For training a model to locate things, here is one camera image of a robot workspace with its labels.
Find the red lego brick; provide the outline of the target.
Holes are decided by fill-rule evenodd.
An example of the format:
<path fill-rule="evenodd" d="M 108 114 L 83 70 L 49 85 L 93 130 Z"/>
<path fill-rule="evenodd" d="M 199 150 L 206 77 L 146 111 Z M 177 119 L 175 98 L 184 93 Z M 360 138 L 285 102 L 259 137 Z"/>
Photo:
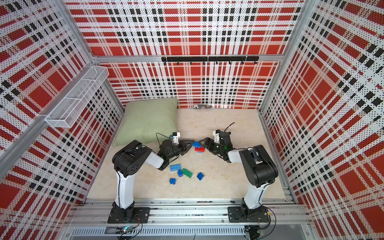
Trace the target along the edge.
<path fill-rule="evenodd" d="M 195 147 L 195 151 L 199 152 L 199 153 L 204 153 L 205 152 L 205 148 L 203 148 L 203 147 L 200 147 L 200 148 Z"/>

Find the blue long lego brick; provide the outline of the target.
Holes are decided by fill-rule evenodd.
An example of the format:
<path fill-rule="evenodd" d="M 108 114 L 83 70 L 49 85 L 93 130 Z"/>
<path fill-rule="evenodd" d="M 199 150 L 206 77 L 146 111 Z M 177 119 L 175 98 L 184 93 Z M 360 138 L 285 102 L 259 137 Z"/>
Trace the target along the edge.
<path fill-rule="evenodd" d="M 199 148 L 201 148 L 202 146 L 200 145 L 200 143 L 199 143 L 199 142 L 196 142 L 196 141 L 195 141 L 195 142 L 193 143 L 193 147 L 195 147 L 195 148 L 198 148 L 198 149 L 199 149 Z"/>

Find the blue small lego brick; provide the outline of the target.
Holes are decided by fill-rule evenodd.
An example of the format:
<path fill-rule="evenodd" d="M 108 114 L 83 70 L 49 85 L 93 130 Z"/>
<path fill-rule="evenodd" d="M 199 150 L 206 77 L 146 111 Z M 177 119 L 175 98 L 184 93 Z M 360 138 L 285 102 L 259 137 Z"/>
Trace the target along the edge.
<path fill-rule="evenodd" d="M 201 181 L 204 178 L 203 173 L 198 173 L 197 178 Z"/>

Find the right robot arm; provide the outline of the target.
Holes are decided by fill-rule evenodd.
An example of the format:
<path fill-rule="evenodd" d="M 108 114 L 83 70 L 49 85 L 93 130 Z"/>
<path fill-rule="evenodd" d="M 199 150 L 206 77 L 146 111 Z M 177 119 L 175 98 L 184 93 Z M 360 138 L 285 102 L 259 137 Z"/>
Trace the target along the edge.
<path fill-rule="evenodd" d="M 219 132 L 214 138 L 204 138 L 199 144 L 213 155 L 227 163 L 243 165 L 249 181 L 248 191 L 243 199 L 246 210 L 256 210 L 262 206 L 267 188 L 279 176 L 278 168 L 265 147 L 256 145 L 247 148 L 234 148 L 230 133 Z"/>

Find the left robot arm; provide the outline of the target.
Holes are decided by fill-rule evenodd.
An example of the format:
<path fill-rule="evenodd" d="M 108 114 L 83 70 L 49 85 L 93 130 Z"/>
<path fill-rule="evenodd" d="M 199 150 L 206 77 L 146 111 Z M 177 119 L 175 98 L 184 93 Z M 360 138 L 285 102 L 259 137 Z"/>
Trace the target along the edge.
<path fill-rule="evenodd" d="M 164 140 L 159 152 L 155 153 L 150 147 L 134 140 L 119 150 L 113 157 L 114 170 L 117 175 L 117 197 L 114 205 L 126 210 L 134 204 L 135 175 L 144 163 L 163 171 L 171 161 L 186 154 L 193 146 L 194 140 Z"/>

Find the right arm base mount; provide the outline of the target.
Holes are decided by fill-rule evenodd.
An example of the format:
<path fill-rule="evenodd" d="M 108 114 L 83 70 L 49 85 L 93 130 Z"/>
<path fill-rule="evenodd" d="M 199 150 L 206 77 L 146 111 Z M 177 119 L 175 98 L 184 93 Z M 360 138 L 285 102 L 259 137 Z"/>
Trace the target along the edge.
<path fill-rule="evenodd" d="M 237 207 L 228 207 L 228 216 L 230 223 L 269 223 L 270 216 L 267 208 L 260 206 L 259 208 L 250 210 L 246 205 Z"/>

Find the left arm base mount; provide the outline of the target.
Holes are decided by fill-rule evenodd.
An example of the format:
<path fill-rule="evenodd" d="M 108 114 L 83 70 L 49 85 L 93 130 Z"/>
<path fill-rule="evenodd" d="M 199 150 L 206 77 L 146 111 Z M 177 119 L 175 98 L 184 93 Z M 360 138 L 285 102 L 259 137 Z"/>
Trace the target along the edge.
<path fill-rule="evenodd" d="M 136 208 L 133 202 L 126 209 L 120 208 L 113 202 L 112 209 L 108 218 L 108 224 L 146 224 L 150 215 L 150 208 Z"/>

